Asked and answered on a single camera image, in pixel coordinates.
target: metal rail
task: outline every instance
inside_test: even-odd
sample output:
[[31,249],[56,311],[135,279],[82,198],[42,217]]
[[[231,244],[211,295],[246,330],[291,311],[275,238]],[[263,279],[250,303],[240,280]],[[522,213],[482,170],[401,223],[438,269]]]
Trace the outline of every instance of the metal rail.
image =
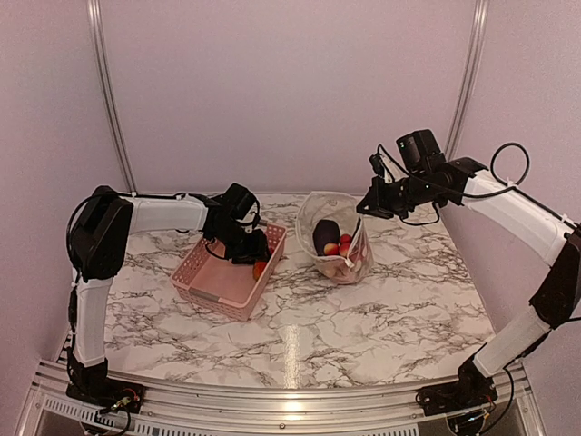
[[[530,386],[522,367],[514,365],[511,371],[515,379],[516,398],[529,397]],[[146,387],[142,411],[132,419],[132,434],[145,436],[153,436],[154,428],[159,429],[159,434],[163,434],[162,429],[195,429],[197,433],[192,434],[209,436],[322,433],[348,436],[389,434],[393,429],[403,429],[401,434],[405,434],[404,430],[412,431],[422,422],[443,418],[443,415],[424,416],[415,402],[416,390],[429,383],[455,380],[454,377],[446,377],[365,388],[284,390],[180,383],[118,372],[110,372],[110,375]],[[83,421],[86,415],[87,421],[92,421],[94,415],[91,413],[97,408],[67,398],[67,384],[65,365],[41,362],[32,391],[43,395],[43,404],[29,410],[44,408],[59,412],[60,408],[62,414],[68,413],[74,419]],[[498,402],[506,401],[510,394],[508,377],[499,374],[495,377],[495,384]],[[114,422],[117,427],[123,427],[122,414],[118,417],[107,415],[107,418],[109,421],[103,424],[105,428]]]
[[451,159],[458,149],[462,127],[464,126],[464,120],[468,110],[468,104],[474,91],[480,58],[482,57],[482,46],[484,44],[484,34],[488,15],[488,3],[488,0],[476,1],[474,20],[472,22],[472,33],[470,34],[470,41],[468,43],[468,56],[466,58],[464,77],[462,79],[462,85],[460,86],[458,103],[448,133],[446,147],[444,148],[444,154],[448,159]]
[[107,53],[105,50],[103,22],[101,20],[101,2],[100,0],[88,0],[88,2],[89,22],[91,23],[93,34],[94,52],[97,60],[101,89],[103,91],[105,109],[107,110],[107,118],[113,135],[113,145],[117,154],[119,166],[121,167],[125,187],[130,192],[137,192],[137,186],[129,163],[129,155],[127,154],[127,149],[125,147],[125,140],[123,139],[123,132],[121,130],[119,115],[117,113],[113,96],[113,87],[111,85],[111,76],[109,74],[109,65],[107,63]]

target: white marble countertop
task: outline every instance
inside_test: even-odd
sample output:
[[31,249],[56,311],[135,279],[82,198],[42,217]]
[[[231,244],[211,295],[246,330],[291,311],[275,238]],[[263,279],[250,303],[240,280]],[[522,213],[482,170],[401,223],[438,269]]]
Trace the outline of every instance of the white marble countertop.
[[[376,264],[362,282],[336,286],[295,240],[293,220],[304,196],[260,199],[261,216],[289,233],[247,322],[192,306],[170,284],[198,233],[130,237],[107,308],[112,370],[250,387],[410,382],[454,374],[492,333],[443,224],[366,218]],[[427,219],[428,209],[410,220],[422,214]]]

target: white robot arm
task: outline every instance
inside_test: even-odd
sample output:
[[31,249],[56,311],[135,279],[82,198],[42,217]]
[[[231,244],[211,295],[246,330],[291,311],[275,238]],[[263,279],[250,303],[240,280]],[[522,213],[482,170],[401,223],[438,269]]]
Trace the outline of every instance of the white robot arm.
[[[497,398],[491,377],[567,322],[581,299],[581,228],[516,185],[503,183],[481,163],[469,158],[447,162],[430,130],[406,135],[397,144],[406,168],[378,147],[369,159],[377,176],[358,205],[360,213],[403,221],[423,203],[435,208],[448,202],[463,205],[507,229],[551,267],[530,305],[460,365],[457,382],[428,386],[418,394],[426,415],[485,404]],[[380,150],[407,177],[396,182],[384,178]]]
[[[254,204],[253,218],[242,221]],[[71,228],[76,212],[83,206]],[[256,228],[259,221],[258,200],[236,183],[212,198],[189,194],[138,196],[100,186],[79,204],[66,238],[75,275],[69,302],[73,339],[67,356],[71,380],[67,395],[108,408],[129,398],[128,410],[139,411],[143,386],[107,377],[103,342],[107,296],[113,277],[123,265],[129,234],[203,231],[204,238],[223,243],[226,260],[254,263],[268,261],[271,255],[264,232]]]
[[[129,197],[127,201],[133,205],[128,234],[174,229],[198,231],[208,215],[203,202],[190,195],[168,199]],[[79,277],[76,313],[77,320],[82,321],[76,325],[74,357],[85,367],[105,360],[103,332],[112,284],[113,277],[88,281],[82,275]]]

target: peach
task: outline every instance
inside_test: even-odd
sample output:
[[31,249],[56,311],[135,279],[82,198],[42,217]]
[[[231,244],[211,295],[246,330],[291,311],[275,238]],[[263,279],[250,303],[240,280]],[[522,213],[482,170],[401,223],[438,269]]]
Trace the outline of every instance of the peach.
[[336,256],[339,254],[339,245],[337,243],[327,243],[323,248],[326,256]]
[[343,245],[344,243],[350,243],[352,240],[353,240],[353,238],[351,238],[351,235],[350,234],[344,233],[339,238],[339,244],[340,245]]
[[350,247],[351,243],[342,243],[339,247],[339,256],[347,257],[347,253],[349,252]]

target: pink wall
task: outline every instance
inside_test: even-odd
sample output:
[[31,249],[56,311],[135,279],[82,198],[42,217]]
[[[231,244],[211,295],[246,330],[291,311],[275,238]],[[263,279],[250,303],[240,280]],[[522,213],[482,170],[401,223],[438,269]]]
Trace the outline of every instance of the pink wall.
[[[525,191],[576,220],[581,219],[579,16],[581,4],[573,0],[490,3],[483,59],[458,150],[458,156],[488,163],[502,143],[522,143],[532,160]],[[508,158],[520,165],[516,156]],[[519,171],[504,175],[515,180]],[[486,218],[459,208],[445,212],[498,330],[527,305],[547,268]],[[579,434],[580,334],[581,323],[563,326],[526,359],[549,436]]]
[[138,186],[364,192],[379,142],[445,137],[474,2],[103,2]]
[[53,357],[66,325],[66,220],[97,184],[122,179],[86,2],[0,11],[0,422],[13,434],[38,360]]

